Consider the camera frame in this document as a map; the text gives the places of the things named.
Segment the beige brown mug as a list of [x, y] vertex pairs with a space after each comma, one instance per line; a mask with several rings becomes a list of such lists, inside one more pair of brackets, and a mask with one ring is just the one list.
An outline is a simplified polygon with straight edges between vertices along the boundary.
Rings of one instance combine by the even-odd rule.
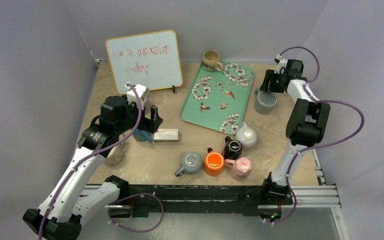
[[222, 72], [224, 70], [224, 64], [221, 62], [220, 54], [215, 50], [206, 51], [201, 60], [202, 66], [208, 72]]

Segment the grey mug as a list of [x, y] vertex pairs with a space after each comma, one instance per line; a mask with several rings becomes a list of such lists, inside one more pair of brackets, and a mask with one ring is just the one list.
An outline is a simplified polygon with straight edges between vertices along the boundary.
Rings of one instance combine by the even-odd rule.
[[256, 89], [254, 95], [254, 109], [261, 115], [269, 114], [277, 106], [278, 97], [273, 92]]

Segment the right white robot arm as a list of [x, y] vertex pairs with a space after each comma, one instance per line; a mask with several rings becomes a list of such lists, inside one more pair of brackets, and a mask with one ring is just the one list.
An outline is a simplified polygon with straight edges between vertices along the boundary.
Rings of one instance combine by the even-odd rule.
[[290, 194], [290, 183], [297, 170], [304, 151], [322, 141], [331, 106], [320, 103], [307, 88], [303, 77], [304, 64], [301, 60], [275, 57], [276, 68], [267, 70], [259, 88], [266, 93], [287, 93], [294, 107], [285, 129], [288, 139], [282, 157], [263, 182], [260, 196], [268, 204]]

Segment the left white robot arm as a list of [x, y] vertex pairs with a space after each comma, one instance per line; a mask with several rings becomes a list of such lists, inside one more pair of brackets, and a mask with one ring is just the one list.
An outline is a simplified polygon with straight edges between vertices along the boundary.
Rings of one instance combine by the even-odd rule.
[[150, 118], [146, 109], [125, 95], [107, 97], [85, 129], [78, 142], [73, 158], [63, 176], [38, 208], [30, 208], [23, 221], [38, 235], [47, 240], [75, 240], [82, 227], [102, 209], [112, 203], [122, 205], [129, 199], [142, 204], [146, 192], [139, 192], [115, 175], [107, 177], [102, 185], [87, 197], [79, 197], [96, 169], [105, 161], [112, 148], [120, 145], [119, 136], [135, 130], [155, 133], [163, 119], [158, 107], [150, 107]]

